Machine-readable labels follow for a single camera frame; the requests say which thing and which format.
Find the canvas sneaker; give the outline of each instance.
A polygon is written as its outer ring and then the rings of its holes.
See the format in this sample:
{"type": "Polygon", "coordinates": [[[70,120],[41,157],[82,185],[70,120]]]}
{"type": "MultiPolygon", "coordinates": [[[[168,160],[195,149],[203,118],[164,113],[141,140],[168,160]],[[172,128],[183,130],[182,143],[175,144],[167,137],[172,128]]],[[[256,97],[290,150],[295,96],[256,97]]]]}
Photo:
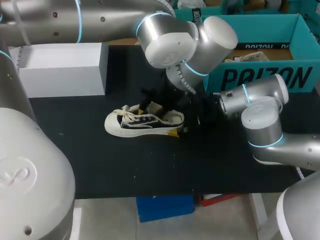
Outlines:
{"type": "Polygon", "coordinates": [[[152,102],[141,113],[139,105],[123,106],[110,113],[104,122],[105,130],[114,136],[133,138],[142,135],[170,135],[178,137],[178,129],[185,121],[183,113],[176,110],[168,111],[162,118],[152,114],[160,105],[152,102]]]}

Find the white box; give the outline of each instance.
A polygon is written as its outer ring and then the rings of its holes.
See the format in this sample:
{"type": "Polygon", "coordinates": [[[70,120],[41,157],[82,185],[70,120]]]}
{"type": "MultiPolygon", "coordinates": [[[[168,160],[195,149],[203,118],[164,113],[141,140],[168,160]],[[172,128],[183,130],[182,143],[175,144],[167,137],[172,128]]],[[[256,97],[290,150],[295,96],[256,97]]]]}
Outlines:
{"type": "Polygon", "coordinates": [[[28,98],[97,96],[106,92],[108,45],[44,44],[11,50],[28,98]]]}

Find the yellow label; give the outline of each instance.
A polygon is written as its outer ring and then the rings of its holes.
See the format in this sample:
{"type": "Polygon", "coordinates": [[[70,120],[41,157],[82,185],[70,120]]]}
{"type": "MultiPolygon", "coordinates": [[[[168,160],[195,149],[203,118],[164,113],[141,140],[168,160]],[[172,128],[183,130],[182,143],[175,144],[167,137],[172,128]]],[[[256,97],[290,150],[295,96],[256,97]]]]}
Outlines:
{"type": "Polygon", "coordinates": [[[172,137],[179,138],[178,130],[177,130],[177,129],[173,129],[173,130],[168,131],[168,135],[169,135],[169,136],[172,136],[172,137]]]}

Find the white shoelace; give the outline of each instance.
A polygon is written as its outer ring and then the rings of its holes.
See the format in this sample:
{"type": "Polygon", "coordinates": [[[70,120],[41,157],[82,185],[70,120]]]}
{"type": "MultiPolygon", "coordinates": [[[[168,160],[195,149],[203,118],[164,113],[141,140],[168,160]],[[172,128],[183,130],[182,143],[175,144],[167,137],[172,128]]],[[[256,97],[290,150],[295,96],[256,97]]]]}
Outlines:
{"type": "Polygon", "coordinates": [[[113,112],[117,115],[123,116],[122,121],[127,123],[139,122],[140,119],[136,118],[136,115],[129,111],[131,108],[128,105],[124,105],[122,109],[116,109],[113,112]]]}

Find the floor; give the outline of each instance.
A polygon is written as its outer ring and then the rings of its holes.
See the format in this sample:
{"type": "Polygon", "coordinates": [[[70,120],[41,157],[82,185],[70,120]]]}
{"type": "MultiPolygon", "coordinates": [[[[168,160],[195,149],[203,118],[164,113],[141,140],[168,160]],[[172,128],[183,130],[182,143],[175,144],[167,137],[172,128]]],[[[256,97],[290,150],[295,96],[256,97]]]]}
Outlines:
{"type": "MultiPolygon", "coordinates": [[[[267,214],[279,196],[262,195],[267,214]]],[[[75,202],[71,240],[257,240],[256,232],[247,195],[199,206],[193,214],[145,223],[139,221],[135,198],[108,198],[75,202]]]]}

